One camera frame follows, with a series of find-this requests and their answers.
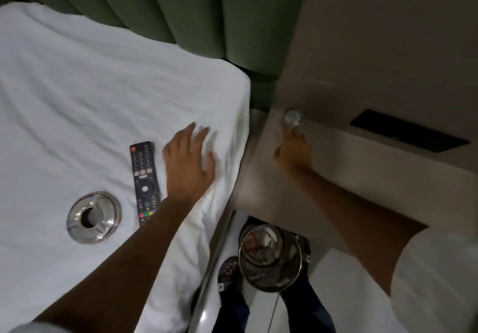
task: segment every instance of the forearm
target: forearm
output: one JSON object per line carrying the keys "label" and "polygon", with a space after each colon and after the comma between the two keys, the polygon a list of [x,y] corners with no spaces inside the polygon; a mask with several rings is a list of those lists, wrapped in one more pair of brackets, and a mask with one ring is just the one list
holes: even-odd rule
{"label": "forearm", "polygon": [[166,198],[143,227],[35,320],[75,333],[133,332],[169,244],[191,209]]}
{"label": "forearm", "polygon": [[313,170],[295,173],[293,179],[390,295],[391,278],[403,248],[427,226],[346,191]]}

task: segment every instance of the headboard panel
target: headboard panel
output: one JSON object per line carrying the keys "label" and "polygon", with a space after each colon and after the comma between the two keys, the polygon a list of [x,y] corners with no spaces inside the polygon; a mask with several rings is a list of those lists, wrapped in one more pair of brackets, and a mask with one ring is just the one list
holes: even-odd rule
{"label": "headboard panel", "polygon": [[130,28],[187,51],[224,58],[251,78],[251,106],[267,111],[302,0],[27,0]]}

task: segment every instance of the black remote control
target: black remote control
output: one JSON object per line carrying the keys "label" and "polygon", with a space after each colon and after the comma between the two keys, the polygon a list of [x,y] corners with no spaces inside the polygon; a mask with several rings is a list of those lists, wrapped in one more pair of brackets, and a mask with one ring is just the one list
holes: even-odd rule
{"label": "black remote control", "polygon": [[133,166],[134,186],[140,226],[158,209],[159,186],[154,168],[154,145],[143,142],[131,145],[131,164]]}

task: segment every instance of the person's left arm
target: person's left arm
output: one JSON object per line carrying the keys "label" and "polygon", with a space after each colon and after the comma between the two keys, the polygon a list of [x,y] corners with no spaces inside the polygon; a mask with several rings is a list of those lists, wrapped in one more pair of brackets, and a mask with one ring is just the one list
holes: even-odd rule
{"label": "person's left arm", "polygon": [[191,145],[195,124],[179,131],[163,150],[168,197],[157,212],[118,250],[75,288],[48,307],[34,322],[45,322],[73,333],[129,333],[141,312],[169,244],[194,204],[214,181],[215,161],[201,150],[209,131]]}

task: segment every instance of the bed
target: bed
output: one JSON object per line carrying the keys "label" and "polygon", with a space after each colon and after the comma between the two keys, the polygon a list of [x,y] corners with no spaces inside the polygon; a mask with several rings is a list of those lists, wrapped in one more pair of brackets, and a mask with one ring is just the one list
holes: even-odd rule
{"label": "bed", "polygon": [[[0,328],[34,318],[138,227],[128,146],[160,150],[192,121],[217,180],[176,234],[138,332],[181,332],[234,187],[249,107],[267,110],[302,0],[3,0]],[[122,221],[97,245],[65,228],[93,191]]]}

